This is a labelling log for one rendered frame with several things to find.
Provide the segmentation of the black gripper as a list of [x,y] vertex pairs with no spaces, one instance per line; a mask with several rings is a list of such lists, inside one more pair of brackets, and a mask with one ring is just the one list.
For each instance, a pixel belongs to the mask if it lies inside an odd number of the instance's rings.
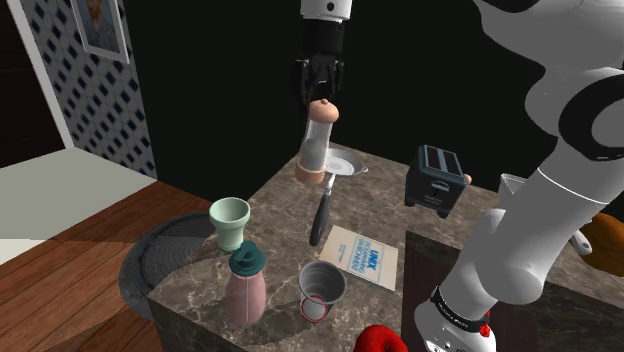
[[340,91],[344,77],[342,60],[346,25],[328,20],[303,19],[300,59],[293,63],[293,94],[301,106],[309,104],[309,92],[325,86],[328,100]]

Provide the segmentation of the clear pepper mill, tan ends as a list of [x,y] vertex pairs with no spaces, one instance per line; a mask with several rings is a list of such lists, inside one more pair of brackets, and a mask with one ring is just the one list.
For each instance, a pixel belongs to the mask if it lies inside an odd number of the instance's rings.
[[307,117],[295,176],[302,183],[319,184],[324,178],[329,140],[339,110],[327,99],[315,100],[308,106]]

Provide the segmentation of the dark blue-grey toaster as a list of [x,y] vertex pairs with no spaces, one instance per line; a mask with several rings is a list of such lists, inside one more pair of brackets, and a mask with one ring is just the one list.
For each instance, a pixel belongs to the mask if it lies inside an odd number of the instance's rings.
[[421,205],[446,218],[467,185],[454,152],[421,145],[406,175],[404,205]]

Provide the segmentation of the orange-brown rounded object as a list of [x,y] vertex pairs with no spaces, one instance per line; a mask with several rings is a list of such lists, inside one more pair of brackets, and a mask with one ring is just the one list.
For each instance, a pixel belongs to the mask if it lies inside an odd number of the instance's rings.
[[580,232],[592,247],[582,259],[595,269],[624,277],[624,223],[600,212]]

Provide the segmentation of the pink bottle with teal cap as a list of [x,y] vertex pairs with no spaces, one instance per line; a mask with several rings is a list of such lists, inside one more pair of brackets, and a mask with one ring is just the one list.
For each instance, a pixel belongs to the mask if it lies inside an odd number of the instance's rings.
[[252,240],[242,242],[229,258],[231,275],[226,288],[226,311],[239,326],[258,321],[265,310],[266,284],[263,269],[264,253]]

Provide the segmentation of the framed wall picture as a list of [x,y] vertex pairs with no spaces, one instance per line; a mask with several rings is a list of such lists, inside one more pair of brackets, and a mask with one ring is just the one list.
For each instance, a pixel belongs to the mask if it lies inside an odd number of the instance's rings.
[[118,0],[70,0],[86,52],[128,64]]

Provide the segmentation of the beige book with blue print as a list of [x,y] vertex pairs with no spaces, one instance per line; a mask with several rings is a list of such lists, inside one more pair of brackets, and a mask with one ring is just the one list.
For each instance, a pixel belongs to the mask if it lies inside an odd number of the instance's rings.
[[320,260],[387,290],[396,289],[397,248],[334,225]]

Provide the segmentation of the mint green cup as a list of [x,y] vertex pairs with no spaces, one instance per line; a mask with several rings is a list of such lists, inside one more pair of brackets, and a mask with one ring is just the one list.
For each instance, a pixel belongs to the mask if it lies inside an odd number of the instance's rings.
[[240,247],[250,211],[250,205],[236,197],[222,198],[211,205],[209,217],[217,233],[217,245],[222,251],[231,252]]

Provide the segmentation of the red rounded object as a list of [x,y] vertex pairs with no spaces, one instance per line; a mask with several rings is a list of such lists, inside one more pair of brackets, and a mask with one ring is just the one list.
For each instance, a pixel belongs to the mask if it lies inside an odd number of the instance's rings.
[[359,334],[353,352],[408,352],[408,347],[394,330],[375,324]]

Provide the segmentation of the round dark grey rug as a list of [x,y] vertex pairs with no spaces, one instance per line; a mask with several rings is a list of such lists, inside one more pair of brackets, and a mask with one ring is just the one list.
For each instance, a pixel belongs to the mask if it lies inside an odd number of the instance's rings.
[[119,289],[126,305],[152,321],[147,295],[213,233],[207,212],[172,218],[143,235],[126,255],[119,273]]

